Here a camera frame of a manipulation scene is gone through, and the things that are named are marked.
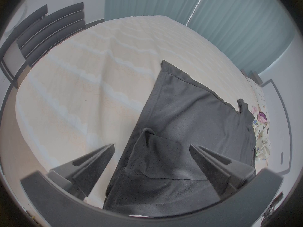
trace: mattress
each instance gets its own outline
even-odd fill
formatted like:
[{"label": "mattress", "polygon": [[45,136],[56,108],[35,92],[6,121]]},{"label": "mattress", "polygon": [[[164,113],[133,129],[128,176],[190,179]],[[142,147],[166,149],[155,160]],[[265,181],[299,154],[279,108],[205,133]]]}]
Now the mattress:
[{"label": "mattress", "polygon": [[237,67],[208,40],[165,16],[126,17],[86,29],[32,68],[16,97],[28,146],[49,171],[103,145],[116,152],[87,202],[102,207],[111,179],[166,60],[239,111],[256,96]]}]

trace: floor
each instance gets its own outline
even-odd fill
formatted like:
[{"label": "floor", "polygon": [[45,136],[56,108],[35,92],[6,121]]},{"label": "floor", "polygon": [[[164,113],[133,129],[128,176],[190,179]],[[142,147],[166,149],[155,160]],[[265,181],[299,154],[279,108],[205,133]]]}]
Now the floor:
[{"label": "floor", "polygon": [[[25,68],[18,78],[18,85],[21,84],[30,70],[31,68],[29,66]],[[44,174],[47,172],[38,162],[21,135],[15,113],[16,95],[17,89],[13,88],[6,102],[1,120],[0,155],[2,169],[22,207],[24,207],[38,223],[46,226],[45,221],[37,214],[20,184],[20,179],[36,170]]]}]

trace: bed sheet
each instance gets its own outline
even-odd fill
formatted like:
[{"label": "bed sheet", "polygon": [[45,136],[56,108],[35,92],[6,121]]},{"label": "bed sheet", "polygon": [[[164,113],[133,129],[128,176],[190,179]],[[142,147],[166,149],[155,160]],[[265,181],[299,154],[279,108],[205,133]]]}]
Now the bed sheet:
[{"label": "bed sheet", "polygon": [[64,164],[103,145],[116,152],[88,198],[105,189],[166,60],[239,111],[256,96],[237,67],[208,40],[164,16],[127,17],[86,29],[32,68],[16,97],[21,133],[42,166]]}]

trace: black garment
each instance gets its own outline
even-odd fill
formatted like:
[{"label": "black garment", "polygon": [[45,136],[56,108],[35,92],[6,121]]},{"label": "black garment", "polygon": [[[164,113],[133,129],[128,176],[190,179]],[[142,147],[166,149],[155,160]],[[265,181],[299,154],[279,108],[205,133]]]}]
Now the black garment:
[{"label": "black garment", "polygon": [[166,61],[106,191],[104,209],[128,215],[168,216],[219,200],[189,154],[202,145],[254,164],[254,116],[239,112]]}]

